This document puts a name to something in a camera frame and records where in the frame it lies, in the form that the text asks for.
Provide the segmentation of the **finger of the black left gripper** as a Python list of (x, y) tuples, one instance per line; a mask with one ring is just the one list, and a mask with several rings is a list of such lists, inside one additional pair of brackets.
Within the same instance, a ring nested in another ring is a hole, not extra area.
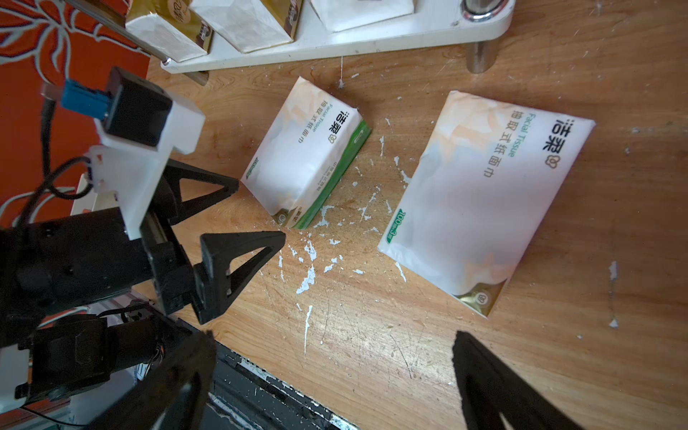
[(194, 266), (193, 309), (200, 324), (224, 315), (241, 292), (284, 247), (281, 231), (203, 234), (202, 261)]
[(170, 159), (155, 191), (155, 213), (176, 225), (228, 199), (239, 181)]

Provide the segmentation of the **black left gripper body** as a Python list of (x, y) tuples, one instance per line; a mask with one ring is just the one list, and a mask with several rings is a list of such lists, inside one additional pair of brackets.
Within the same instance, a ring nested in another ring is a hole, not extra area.
[(18, 344), (41, 322), (117, 297), (152, 280), (165, 314), (192, 301), (193, 267), (167, 220), (148, 212), (132, 240), (119, 209), (1, 232), (1, 342)]

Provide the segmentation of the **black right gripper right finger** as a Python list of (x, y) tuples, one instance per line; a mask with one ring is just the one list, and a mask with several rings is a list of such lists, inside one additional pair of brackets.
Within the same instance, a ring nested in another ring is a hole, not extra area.
[(453, 367), (469, 429), (578, 429), (477, 338), (456, 333)]

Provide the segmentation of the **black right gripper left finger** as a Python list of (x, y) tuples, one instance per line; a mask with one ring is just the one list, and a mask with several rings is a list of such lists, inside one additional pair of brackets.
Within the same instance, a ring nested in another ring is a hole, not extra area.
[(198, 429), (209, 397), (216, 354), (216, 342), (209, 331), (191, 335), (86, 427)]

